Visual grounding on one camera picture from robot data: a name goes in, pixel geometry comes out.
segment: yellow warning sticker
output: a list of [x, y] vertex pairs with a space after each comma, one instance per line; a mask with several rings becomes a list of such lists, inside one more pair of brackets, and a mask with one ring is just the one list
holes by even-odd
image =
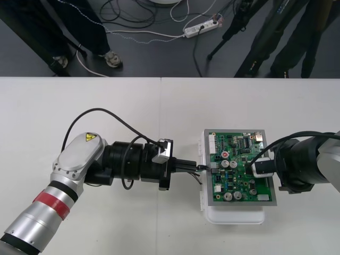
[[91, 141], [92, 139], [96, 138], [96, 134], [86, 133], [86, 142]]

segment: red band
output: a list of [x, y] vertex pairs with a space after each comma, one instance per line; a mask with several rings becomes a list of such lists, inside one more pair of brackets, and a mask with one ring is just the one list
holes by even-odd
[[48, 194], [48, 193], [40, 193], [33, 202], [39, 201], [44, 203], [47, 206], [50, 206], [54, 209], [57, 214], [64, 220], [67, 215], [70, 213], [69, 207], [61, 200], [57, 199], [56, 197]]

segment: silver robot arm segment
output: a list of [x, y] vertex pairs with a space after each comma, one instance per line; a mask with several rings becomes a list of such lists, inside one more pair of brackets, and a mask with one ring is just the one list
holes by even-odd
[[53, 162], [51, 183], [6, 229], [1, 255], [42, 252], [83, 192], [90, 165], [101, 161], [106, 141], [95, 133], [77, 136]]

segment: sneaker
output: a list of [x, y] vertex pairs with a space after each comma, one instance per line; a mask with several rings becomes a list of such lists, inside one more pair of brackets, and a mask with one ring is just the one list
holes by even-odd
[[63, 68], [66, 68], [69, 64], [69, 61], [67, 60], [66, 56], [60, 56], [60, 57], [53, 57], [55, 61], [58, 61], [60, 65], [62, 65]]
[[105, 58], [107, 65], [112, 68], [118, 68], [123, 65], [123, 62], [120, 59], [120, 57], [116, 53], [114, 53], [112, 50], [110, 50], [105, 55], [99, 55], [99, 56]]

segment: white connector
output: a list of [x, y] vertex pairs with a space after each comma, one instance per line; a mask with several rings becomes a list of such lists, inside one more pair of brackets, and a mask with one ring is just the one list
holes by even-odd
[[209, 153], [216, 154], [215, 136], [213, 134], [209, 135]]
[[208, 20], [204, 23], [195, 25], [194, 27], [186, 28], [184, 29], [184, 34], [187, 38], [196, 36], [198, 32], [200, 31], [201, 26], [204, 26], [204, 28], [201, 29], [200, 34], [208, 32], [212, 29], [215, 29], [218, 27], [218, 22], [214, 20]]

